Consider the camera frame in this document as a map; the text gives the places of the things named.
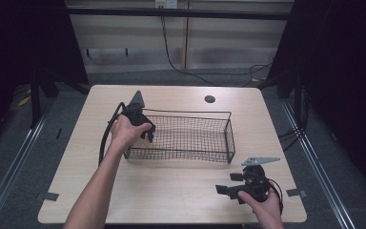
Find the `wire mesh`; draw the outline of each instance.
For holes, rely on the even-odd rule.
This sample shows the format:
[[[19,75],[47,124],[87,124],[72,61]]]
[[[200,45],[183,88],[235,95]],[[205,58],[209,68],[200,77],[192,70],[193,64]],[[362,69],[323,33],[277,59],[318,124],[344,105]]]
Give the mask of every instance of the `wire mesh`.
[[[168,115],[147,115],[147,118],[156,125],[152,143],[133,145],[125,153],[125,158],[198,159],[228,163],[234,158],[234,135],[229,118]]]

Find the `wooden table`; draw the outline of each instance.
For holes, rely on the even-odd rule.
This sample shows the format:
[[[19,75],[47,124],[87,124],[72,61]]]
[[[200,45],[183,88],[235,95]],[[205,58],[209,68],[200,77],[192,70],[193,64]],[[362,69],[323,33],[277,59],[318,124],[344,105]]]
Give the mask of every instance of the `wooden table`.
[[[279,156],[264,164],[266,177],[284,194],[285,222],[302,222],[306,212],[300,197],[286,190],[295,182],[280,147],[264,99],[258,89],[161,86],[93,86],[49,189],[57,201],[45,200],[38,219],[63,223],[97,168],[101,138],[120,102],[128,104],[141,91],[148,109],[232,112],[235,156],[231,164],[192,159],[122,159],[112,191],[107,223],[247,223],[256,222],[252,209],[216,193],[215,184],[241,173],[249,156]],[[215,97],[214,103],[205,96]]]

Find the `wire basket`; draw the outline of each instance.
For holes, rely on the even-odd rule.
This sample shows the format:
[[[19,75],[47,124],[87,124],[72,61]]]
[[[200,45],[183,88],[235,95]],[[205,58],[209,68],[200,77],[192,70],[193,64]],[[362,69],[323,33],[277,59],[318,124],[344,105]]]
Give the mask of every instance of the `wire basket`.
[[[148,140],[143,144],[136,143],[124,156],[130,159],[198,159],[231,163],[235,154],[231,113],[219,114],[225,114],[227,118],[146,115],[156,126],[152,143]]]

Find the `human arm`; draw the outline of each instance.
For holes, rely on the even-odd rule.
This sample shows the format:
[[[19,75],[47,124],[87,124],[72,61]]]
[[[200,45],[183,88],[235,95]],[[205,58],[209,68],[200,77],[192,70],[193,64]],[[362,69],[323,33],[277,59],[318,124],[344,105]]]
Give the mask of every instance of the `human arm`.
[[[150,128],[150,123],[135,127],[122,114],[117,118],[111,129],[112,142],[91,180],[74,203],[64,228],[103,228],[121,157],[141,133]]]
[[[245,201],[252,207],[254,213],[256,214],[257,220],[259,221],[262,228],[284,228],[281,220],[279,198],[272,188],[270,188],[268,197],[264,202],[256,201],[254,198],[251,197],[251,195],[243,191],[239,191],[237,194],[243,201]]]

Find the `hand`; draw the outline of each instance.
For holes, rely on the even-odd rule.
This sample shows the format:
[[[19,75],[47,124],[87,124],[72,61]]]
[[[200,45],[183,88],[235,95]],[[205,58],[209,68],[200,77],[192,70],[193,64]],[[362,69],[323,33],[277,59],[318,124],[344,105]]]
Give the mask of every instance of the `hand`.
[[[249,204],[256,214],[260,226],[264,229],[284,228],[279,207],[279,198],[270,188],[266,201],[258,202],[244,191],[237,193],[239,197]]]
[[[151,126],[151,123],[133,126],[129,119],[121,114],[112,124],[112,142],[117,140],[117,144],[129,147],[134,144],[143,132],[148,131]]]

